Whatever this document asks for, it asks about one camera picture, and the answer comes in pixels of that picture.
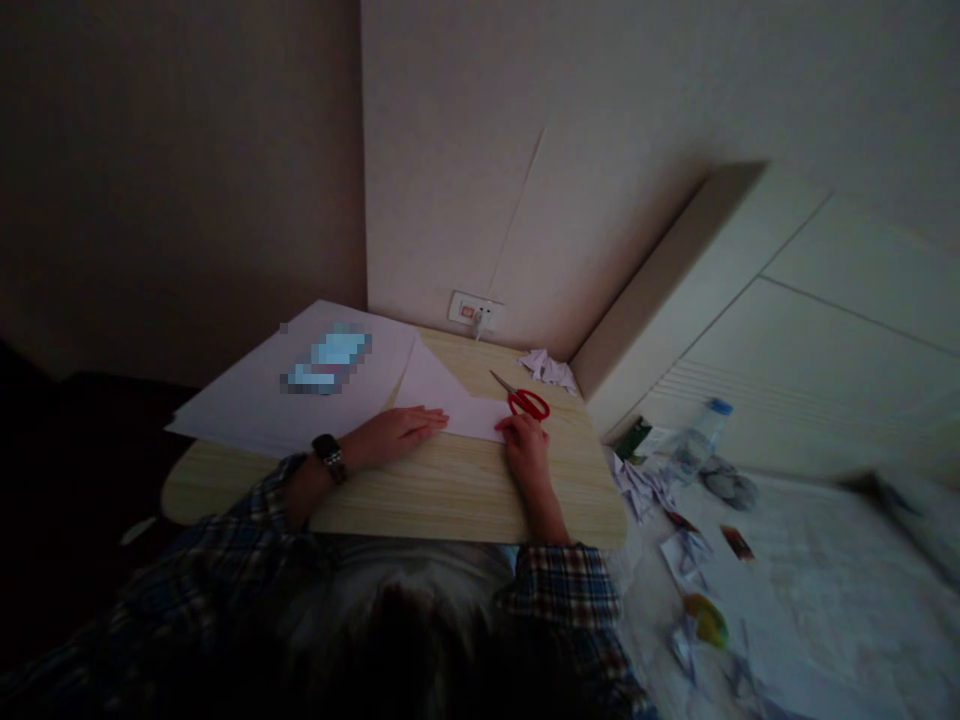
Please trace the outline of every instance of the wooden table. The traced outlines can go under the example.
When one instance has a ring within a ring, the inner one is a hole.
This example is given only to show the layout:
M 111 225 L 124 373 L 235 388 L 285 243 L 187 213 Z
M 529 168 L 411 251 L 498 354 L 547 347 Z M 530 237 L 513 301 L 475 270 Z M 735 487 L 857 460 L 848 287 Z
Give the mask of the wooden table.
M 623 503 L 583 400 L 532 380 L 517 364 L 524 353 L 418 329 L 427 347 L 471 395 L 505 399 L 503 388 L 490 375 L 494 370 L 514 387 L 533 390 L 550 404 L 552 414 L 543 426 L 551 436 L 550 473 L 567 529 L 587 545 L 620 547 L 626 537 Z M 276 465 L 273 458 L 198 440 L 167 477 L 161 501 L 164 515 L 191 524 L 204 515 L 225 512 Z M 527 535 L 504 446 L 446 433 L 399 462 L 351 478 L 330 495 L 310 528 L 511 544 Z

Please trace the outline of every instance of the beige wall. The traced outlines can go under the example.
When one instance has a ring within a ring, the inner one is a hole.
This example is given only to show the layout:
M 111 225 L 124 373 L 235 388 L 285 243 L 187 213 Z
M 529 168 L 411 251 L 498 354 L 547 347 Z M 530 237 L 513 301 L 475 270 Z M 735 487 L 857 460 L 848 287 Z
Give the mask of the beige wall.
M 364 307 L 356 2 L 13 5 L 5 339 L 200 386 L 317 298 Z
M 370 308 L 575 352 L 709 170 L 784 161 L 960 226 L 960 5 L 363 0 Z

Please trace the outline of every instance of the blue bottle cap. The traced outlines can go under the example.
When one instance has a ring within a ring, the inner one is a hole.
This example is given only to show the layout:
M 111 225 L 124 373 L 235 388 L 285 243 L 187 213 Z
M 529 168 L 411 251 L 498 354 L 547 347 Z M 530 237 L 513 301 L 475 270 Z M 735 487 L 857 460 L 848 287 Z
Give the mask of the blue bottle cap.
M 720 415 L 730 415 L 730 413 L 733 412 L 733 405 L 730 403 L 725 403 L 720 398 L 714 398 L 711 400 L 707 404 L 707 407 Z

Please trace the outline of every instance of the headboard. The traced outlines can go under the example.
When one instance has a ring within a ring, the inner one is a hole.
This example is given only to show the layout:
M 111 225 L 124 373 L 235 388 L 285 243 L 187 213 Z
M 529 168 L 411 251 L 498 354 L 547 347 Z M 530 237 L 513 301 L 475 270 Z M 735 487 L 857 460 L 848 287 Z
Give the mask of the headboard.
M 960 262 L 788 170 L 714 173 L 571 365 L 615 441 L 734 413 L 721 453 L 809 478 L 960 481 Z

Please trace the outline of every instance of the plaid shirt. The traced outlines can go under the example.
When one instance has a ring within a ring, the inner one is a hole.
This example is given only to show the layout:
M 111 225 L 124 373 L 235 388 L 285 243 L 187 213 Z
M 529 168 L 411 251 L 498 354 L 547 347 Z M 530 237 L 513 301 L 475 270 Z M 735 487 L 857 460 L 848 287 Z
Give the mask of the plaid shirt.
M 281 461 L 226 515 L 187 529 L 134 576 L 112 610 L 66 645 L 0 678 L 0 707 L 119 710 L 148 695 L 172 659 L 212 652 L 223 624 L 285 567 L 334 572 L 323 536 L 291 527 L 284 509 L 283 482 L 303 457 Z M 620 601 L 597 550 L 521 548 L 516 578 L 496 602 L 547 623 L 556 654 L 572 660 L 599 707 L 616 717 L 657 717 L 617 639 Z

